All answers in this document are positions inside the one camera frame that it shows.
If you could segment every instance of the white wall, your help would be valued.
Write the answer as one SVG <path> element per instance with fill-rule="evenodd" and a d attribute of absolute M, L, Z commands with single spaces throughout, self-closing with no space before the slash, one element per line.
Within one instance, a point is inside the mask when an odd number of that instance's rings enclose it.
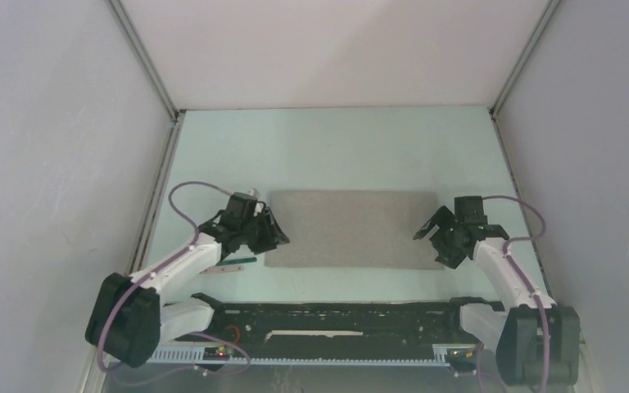
<path fill-rule="evenodd" d="M 492 105 L 546 0 L 125 0 L 184 109 Z"/>
<path fill-rule="evenodd" d="M 168 126 L 102 0 L 0 0 L 0 392 L 77 387 Z"/>
<path fill-rule="evenodd" d="M 539 251 L 605 391 L 629 391 L 629 1 L 563 2 L 500 115 Z"/>

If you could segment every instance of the table surface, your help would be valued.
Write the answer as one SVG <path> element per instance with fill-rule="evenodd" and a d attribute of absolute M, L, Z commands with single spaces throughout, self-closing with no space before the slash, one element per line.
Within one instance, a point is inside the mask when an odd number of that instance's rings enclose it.
<path fill-rule="evenodd" d="M 514 196 L 484 107 L 189 111 L 145 264 L 157 262 L 190 237 L 191 228 L 166 199 L 172 186 L 187 180 L 233 192 L 255 187 L 267 202 L 275 190 L 427 191 L 451 209 L 455 197 Z M 212 217 L 227 201 L 206 187 L 186 187 L 175 196 L 177 206 L 197 222 Z M 485 208 L 489 222 L 503 225 L 511 236 L 527 233 L 522 211 L 513 202 L 487 201 Z M 514 245 L 513 255 L 544 287 L 532 245 Z M 293 269 L 267 268 L 260 255 L 240 273 L 197 276 L 176 300 L 199 291 L 221 301 L 498 299 L 471 260 L 456 270 Z"/>

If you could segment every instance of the gray mat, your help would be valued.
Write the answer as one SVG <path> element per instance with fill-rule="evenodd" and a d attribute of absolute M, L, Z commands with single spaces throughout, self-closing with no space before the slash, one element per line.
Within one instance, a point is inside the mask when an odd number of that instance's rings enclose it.
<path fill-rule="evenodd" d="M 281 191 L 269 206 L 291 244 L 266 253 L 279 268 L 439 269 L 413 236 L 437 209 L 431 192 Z"/>

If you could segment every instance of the white table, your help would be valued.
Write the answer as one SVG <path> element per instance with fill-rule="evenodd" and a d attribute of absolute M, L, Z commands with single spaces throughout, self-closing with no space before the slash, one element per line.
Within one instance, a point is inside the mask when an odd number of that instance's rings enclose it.
<path fill-rule="evenodd" d="M 233 192 L 256 187 L 267 202 L 274 190 L 428 191 L 451 209 L 454 197 L 514 196 L 490 116 L 478 106 L 190 111 L 165 191 L 187 180 Z M 190 186 L 177 192 L 176 201 L 200 223 L 227 199 Z M 487 201 L 485 207 L 490 223 L 511 236 L 527 233 L 516 204 Z M 190 235 L 165 195 L 145 262 L 157 262 Z M 543 287 L 532 245 L 517 244 L 513 251 Z M 497 300 L 470 260 L 456 270 L 289 269 L 267 268 L 260 255 L 241 273 L 196 277 L 178 300 L 199 291 L 221 301 Z"/>

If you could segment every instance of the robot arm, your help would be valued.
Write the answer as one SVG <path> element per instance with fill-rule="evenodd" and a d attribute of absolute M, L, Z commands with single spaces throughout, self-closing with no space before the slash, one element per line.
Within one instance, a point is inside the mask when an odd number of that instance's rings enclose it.
<path fill-rule="evenodd" d="M 527 283 L 505 257 L 509 238 L 500 225 L 488 224 L 480 196 L 455 198 L 455 213 L 441 207 L 416 233 L 428 235 L 438 251 L 437 261 L 456 269 L 467 257 L 486 274 L 505 308 L 495 311 L 487 302 L 472 299 L 459 308 L 459 325 L 496 354 L 500 376 L 509 386 L 534 386 L 543 374 L 542 321 L 534 295 L 538 295 L 549 324 L 549 384 L 572 385 L 577 381 L 580 322 L 572 307 L 557 305 L 541 292 L 524 272 Z"/>
<path fill-rule="evenodd" d="M 205 301 L 191 297 L 168 304 L 188 281 L 242 245 L 260 254 L 290 242 L 264 202 L 239 192 L 230 197 L 225 210 L 198 229 L 201 233 L 198 243 L 183 246 L 182 249 L 188 250 L 181 256 L 173 253 L 128 277 L 118 273 L 108 276 L 88 321 L 86 341 L 98 345 L 102 327 L 113 308 L 122 295 L 137 286 L 115 316 L 103 350 L 130 367 L 138 367 L 146 363 L 159 343 L 209 326 L 213 309 Z"/>

